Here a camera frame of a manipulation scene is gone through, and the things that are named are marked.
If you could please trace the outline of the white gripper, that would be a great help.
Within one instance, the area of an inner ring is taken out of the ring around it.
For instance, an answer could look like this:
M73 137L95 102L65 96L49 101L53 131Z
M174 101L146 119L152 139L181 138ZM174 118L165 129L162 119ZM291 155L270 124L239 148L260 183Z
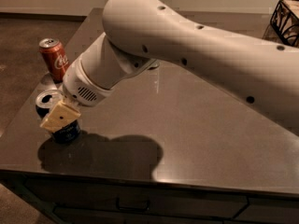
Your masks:
M101 88L94 84L86 75L80 58L68 67L63 78L64 94L73 102L94 107L111 95L112 90ZM55 104L41 121L40 127L56 133L80 117L79 110L66 100Z

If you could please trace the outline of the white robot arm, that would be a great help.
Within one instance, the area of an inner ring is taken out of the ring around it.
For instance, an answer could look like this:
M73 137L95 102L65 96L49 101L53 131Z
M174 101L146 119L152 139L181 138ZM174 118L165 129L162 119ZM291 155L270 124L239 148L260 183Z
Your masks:
M190 21L159 0L108 0L104 32L64 75L64 98L43 118L56 132L95 106L122 80L157 60L187 69L299 132L299 49Z

